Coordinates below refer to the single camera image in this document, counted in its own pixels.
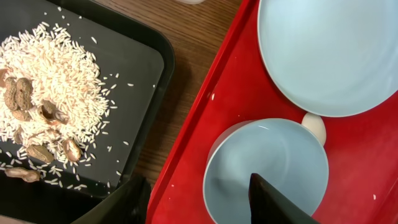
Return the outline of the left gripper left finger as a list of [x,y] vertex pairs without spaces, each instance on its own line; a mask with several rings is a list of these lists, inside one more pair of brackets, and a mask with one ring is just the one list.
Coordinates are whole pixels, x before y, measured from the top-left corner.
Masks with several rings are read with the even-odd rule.
[[145,224],[150,193],[147,179],[133,175],[72,224]]

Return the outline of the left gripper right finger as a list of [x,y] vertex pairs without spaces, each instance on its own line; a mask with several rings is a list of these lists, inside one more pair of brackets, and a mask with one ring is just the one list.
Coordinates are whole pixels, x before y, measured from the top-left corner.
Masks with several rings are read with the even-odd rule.
[[252,224],[318,224],[257,173],[252,173],[248,198]]

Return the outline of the light blue bowl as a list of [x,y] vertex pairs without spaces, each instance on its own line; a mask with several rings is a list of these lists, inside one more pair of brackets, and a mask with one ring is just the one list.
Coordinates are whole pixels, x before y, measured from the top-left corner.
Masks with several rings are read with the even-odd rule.
[[206,161],[203,199],[215,223],[249,223],[249,179],[257,173],[307,215],[328,185],[324,146],[301,123],[282,118],[243,121],[225,130]]

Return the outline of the rice and peanut leftovers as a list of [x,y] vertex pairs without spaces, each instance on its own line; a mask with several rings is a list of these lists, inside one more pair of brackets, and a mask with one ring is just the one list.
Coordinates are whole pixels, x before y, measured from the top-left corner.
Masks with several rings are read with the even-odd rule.
[[1,3],[1,174],[97,197],[121,184],[131,84],[47,1]]

